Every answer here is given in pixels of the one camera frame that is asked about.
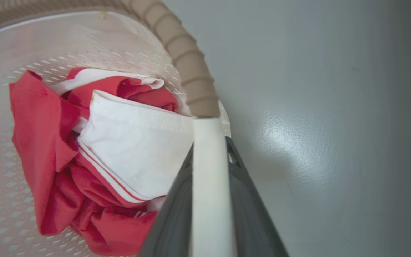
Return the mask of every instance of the gray floor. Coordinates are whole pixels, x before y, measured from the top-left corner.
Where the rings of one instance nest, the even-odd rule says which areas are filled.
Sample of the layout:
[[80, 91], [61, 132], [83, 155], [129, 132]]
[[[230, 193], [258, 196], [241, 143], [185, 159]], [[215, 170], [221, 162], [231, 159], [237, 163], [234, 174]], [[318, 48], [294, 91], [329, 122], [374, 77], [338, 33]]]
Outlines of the gray floor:
[[166, 2], [291, 256], [411, 256], [411, 1]]

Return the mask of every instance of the basket handle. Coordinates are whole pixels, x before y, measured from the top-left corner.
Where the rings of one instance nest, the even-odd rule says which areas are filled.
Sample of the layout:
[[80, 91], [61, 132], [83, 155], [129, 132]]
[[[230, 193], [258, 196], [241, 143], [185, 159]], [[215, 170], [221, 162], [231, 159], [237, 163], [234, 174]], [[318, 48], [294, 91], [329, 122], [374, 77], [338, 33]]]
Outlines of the basket handle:
[[0, 28], [42, 16], [85, 10], [116, 11], [145, 23], [170, 54], [182, 79], [190, 112], [220, 117], [218, 95], [195, 39], [160, 0], [0, 0]]

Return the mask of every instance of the white fabric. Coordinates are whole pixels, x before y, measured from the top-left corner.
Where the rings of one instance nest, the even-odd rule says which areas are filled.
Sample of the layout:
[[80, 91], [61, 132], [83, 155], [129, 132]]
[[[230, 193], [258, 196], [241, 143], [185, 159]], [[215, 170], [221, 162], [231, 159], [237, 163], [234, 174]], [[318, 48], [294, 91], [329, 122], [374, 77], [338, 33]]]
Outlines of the white fabric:
[[193, 143], [192, 120], [95, 90], [78, 143], [122, 197], [131, 198], [126, 189], [151, 200], [168, 193], [183, 164]]
[[147, 211], [159, 211], [163, 207], [166, 197], [158, 197], [147, 202]]
[[164, 80], [141, 74], [88, 68], [79, 71], [77, 75], [75, 75], [75, 77], [71, 80], [64, 80], [58, 84], [49, 87], [55, 93], [62, 95], [80, 86], [84, 86], [97, 80], [115, 76], [124, 76], [128, 78], [140, 79], [142, 80], [142, 83], [140, 83], [140, 85], [149, 85], [152, 87], [152, 89], [158, 89], [164, 85]]
[[186, 104], [186, 94], [184, 94], [184, 93], [172, 93], [172, 95], [178, 101], [178, 109], [176, 110], [176, 112], [178, 114], [181, 114], [181, 115], [184, 115], [184, 116], [192, 117], [191, 112], [189, 112], [189, 107]]
[[138, 211], [138, 212], [136, 212], [136, 214], [134, 215], [134, 218], [143, 217], [143, 216], [145, 216], [145, 214], [147, 214], [147, 213], [146, 213], [146, 212]]
[[88, 120], [85, 119], [82, 116], [78, 117], [78, 122], [77, 124], [72, 128], [73, 131], [77, 132], [77, 133], [81, 133], [82, 130], [87, 126]]

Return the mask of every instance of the laundry basket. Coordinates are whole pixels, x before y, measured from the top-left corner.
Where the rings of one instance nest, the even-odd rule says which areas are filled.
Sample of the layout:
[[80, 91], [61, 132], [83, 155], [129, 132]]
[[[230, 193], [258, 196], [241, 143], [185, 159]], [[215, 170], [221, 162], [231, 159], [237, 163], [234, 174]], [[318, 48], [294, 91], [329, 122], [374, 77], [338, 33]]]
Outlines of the laundry basket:
[[95, 256], [70, 229], [39, 235], [11, 141], [8, 84], [32, 70], [50, 86], [76, 67], [155, 76], [171, 93], [187, 95], [195, 117], [192, 251], [230, 256], [229, 120], [204, 55], [178, 18], [156, 0], [0, 0], [0, 257]]

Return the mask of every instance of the red clothing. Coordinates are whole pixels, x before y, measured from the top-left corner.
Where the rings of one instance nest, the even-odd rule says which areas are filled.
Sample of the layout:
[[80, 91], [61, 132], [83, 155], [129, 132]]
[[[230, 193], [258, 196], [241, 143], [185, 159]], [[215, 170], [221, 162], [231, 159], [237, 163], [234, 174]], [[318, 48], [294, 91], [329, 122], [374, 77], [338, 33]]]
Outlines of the red clothing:
[[[72, 70], [68, 78], [78, 71]], [[124, 77], [76, 88], [63, 95], [66, 100], [32, 71], [9, 88], [15, 122], [12, 141], [33, 193], [39, 233], [55, 235], [71, 226], [96, 254], [137, 254], [156, 213], [140, 215], [147, 210], [146, 203], [123, 200], [78, 154], [71, 131], [79, 115], [88, 117], [94, 89], [171, 111], [178, 107], [176, 99], [165, 88], [132, 86]]]

